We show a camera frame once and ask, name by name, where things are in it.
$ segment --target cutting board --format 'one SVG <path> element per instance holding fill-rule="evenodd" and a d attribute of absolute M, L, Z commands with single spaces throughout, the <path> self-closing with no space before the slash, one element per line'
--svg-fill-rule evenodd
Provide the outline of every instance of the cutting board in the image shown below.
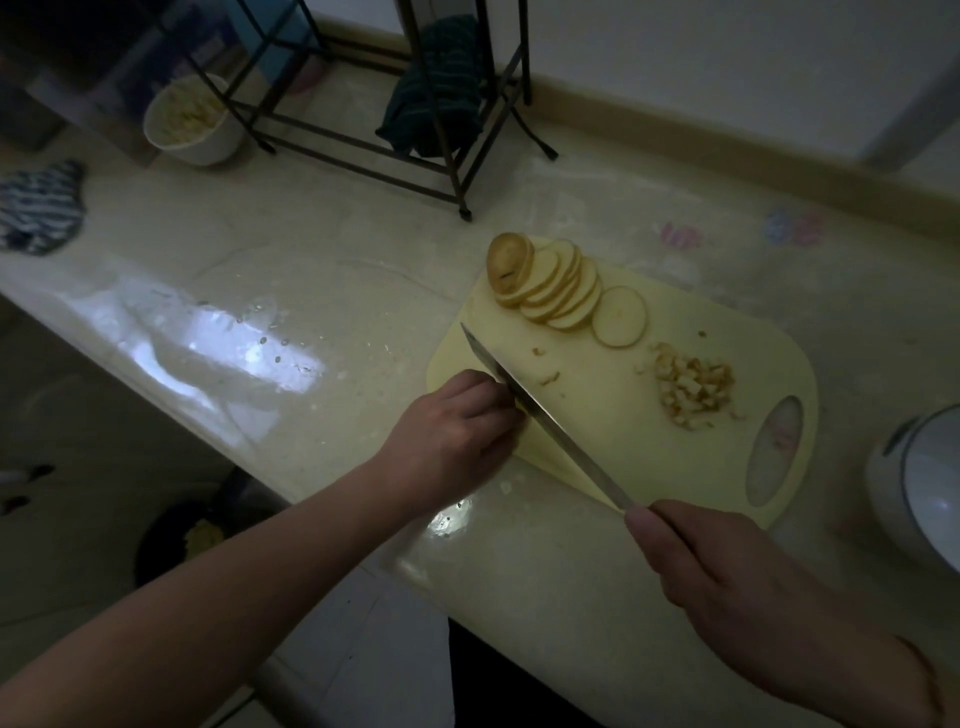
<path fill-rule="evenodd" d="M 518 310 L 496 304 L 484 274 L 431 359 L 427 388 L 437 389 L 464 369 L 484 371 L 460 329 L 464 323 L 637 503 L 677 498 L 738 511 L 768 526 L 800 486 L 816 436 L 817 385 L 804 352 L 767 322 L 596 262 L 604 287 L 631 286 L 646 301 L 649 323 L 638 343 L 613 350 L 602 346 L 589 327 L 564 333 L 531 323 Z M 720 412 L 710 416 L 714 429 L 696 431 L 670 422 L 660 406 L 650 350 L 661 341 L 684 356 L 730 363 L 736 377 L 733 402 L 746 419 Z M 638 374 L 643 367 L 646 371 Z M 560 372 L 556 381 L 541 384 L 555 372 Z M 788 397 L 803 409 L 793 462 L 775 494 L 754 505 L 745 484 L 754 442 L 767 415 Z M 536 423 L 523 433 L 516 454 L 614 507 Z"/>

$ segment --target hand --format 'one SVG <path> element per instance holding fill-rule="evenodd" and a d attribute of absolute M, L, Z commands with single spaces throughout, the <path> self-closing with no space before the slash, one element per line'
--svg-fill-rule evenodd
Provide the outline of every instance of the hand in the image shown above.
<path fill-rule="evenodd" d="M 661 500 L 626 514 L 666 598 L 759 688 L 848 725 L 928 725 L 924 675 L 746 516 Z"/>
<path fill-rule="evenodd" d="M 499 470 L 524 419 L 506 386 L 467 369 L 414 400 L 373 462 L 411 518 L 436 513 Z"/>

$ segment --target wrist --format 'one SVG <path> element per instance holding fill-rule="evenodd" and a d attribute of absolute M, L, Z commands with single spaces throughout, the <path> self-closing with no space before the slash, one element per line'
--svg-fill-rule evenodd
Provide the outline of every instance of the wrist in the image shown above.
<path fill-rule="evenodd" d="M 376 497 L 394 514 L 400 527 L 422 515 L 415 489 L 410 487 L 403 473 L 380 453 L 357 470 L 364 472 L 364 480 L 370 483 Z"/>
<path fill-rule="evenodd" d="M 851 728 L 928 728 L 926 675 L 916 656 L 893 635 L 844 626 L 803 704 Z"/>

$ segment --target striped cloth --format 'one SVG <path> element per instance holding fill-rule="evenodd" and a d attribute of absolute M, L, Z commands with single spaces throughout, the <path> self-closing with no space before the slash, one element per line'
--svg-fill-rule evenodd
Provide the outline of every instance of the striped cloth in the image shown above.
<path fill-rule="evenodd" d="M 442 18 L 421 31 L 420 45 L 451 150 L 468 147 L 483 131 L 480 124 L 483 64 L 477 44 L 476 18 L 473 15 Z M 415 63 L 411 63 L 396 82 L 383 125 L 376 130 L 376 135 L 402 154 L 410 154 L 411 150 L 416 150 L 421 157 L 443 154 L 423 88 L 423 74 Z"/>
<path fill-rule="evenodd" d="M 81 162 L 68 159 L 0 177 L 0 249 L 46 255 L 72 240 L 84 221 L 85 173 Z"/>

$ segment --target knife blade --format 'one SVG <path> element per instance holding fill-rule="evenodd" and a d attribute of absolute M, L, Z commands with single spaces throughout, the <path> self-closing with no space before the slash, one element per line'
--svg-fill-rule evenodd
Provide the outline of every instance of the knife blade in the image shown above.
<path fill-rule="evenodd" d="M 477 337 L 470 332 L 470 329 L 463 324 L 460 324 L 460 328 L 464 330 L 464 335 L 467 337 L 470 348 L 473 349 L 473 353 L 476 354 L 483 365 L 491 371 L 493 376 L 507 385 L 511 394 L 523 405 L 527 413 L 547 431 L 550 437 L 554 439 L 554 442 L 570 456 L 573 462 L 580 467 L 580 470 L 587 474 L 587 477 L 596 484 L 597 488 L 603 491 L 603 494 L 612 501 L 613 505 L 622 511 L 626 511 L 632 507 L 634 505 L 633 499 L 616 484 L 613 478 L 607 475 L 607 472 L 604 471 L 603 468 L 597 465 L 593 458 L 584 452 L 583 448 L 574 442 L 564 427 L 547 412 L 537 398 L 531 394 L 530 390 L 524 387 L 523 384 L 510 373 L 510 370 L 500 363 L 500 361 L 480 343 Z"/>

